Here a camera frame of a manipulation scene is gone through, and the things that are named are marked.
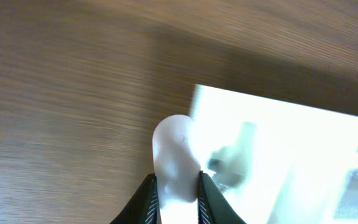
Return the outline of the white plastic knife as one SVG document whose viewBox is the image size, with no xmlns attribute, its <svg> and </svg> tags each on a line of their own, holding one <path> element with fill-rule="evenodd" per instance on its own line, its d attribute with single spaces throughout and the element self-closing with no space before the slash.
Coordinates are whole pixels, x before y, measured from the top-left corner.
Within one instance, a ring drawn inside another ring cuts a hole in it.
<svg viewBox="0 0 358 224">
<path fill-rule="evenodd" d="M 200 164 L 191 148 L 194 130 L 195 122 L 181 114 L 163 119 L 154 130 L 152 154 L 162 223 L 198 222 Z"/>
</svg>

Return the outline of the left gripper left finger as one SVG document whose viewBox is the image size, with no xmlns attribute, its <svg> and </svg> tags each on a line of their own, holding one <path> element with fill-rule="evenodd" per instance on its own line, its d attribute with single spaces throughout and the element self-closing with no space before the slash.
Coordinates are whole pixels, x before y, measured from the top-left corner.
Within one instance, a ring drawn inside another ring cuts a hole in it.
<svg viewBox="0 0 358 224">
<path fill-rule="evenodd" d="M 157 224 L 158 210 L 157 178 L 151 173 L 110 224 Z"/>
</svg>

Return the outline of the white plastic cutlery tray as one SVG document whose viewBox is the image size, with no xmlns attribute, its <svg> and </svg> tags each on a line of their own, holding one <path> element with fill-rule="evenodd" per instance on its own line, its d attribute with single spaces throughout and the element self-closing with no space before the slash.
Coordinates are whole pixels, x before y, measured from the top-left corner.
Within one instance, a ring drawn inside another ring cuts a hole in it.
<svg viewBox="0 0 358 224">
<path fill-rule="evenodd" d="M 197 85 L 201 168 L 255 123 L 252 170 L 222 192 L 247 223 L 358 223 L 358 116 Z"/>
</svg>

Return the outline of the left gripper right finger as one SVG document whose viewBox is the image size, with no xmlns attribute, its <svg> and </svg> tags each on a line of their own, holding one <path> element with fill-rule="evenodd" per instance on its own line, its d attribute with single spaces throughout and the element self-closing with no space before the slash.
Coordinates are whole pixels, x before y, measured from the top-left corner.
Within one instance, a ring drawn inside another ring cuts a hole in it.
<svg viewBox="0 0 358 224">
<path fill-rule="evenodd" d="M 246 224 L 203 171 L 199 172 L 197 201 L 199 224 Z"/>
</svg>

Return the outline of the small dark steel spoon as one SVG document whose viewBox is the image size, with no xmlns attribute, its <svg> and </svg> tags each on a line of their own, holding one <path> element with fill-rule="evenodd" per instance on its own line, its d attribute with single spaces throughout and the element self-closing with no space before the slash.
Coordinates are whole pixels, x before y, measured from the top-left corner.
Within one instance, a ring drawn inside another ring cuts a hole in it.
<svg viewBox="0 0 358 224">
<path fill-rule="evenodd" d="M 233 144 L 211 153 L 207 168 L 214 172 L 211 178 L 221 192 L 238 188 L 249 177 L 256 130 L 255 123 L 242 123 Z"/>
</svg>

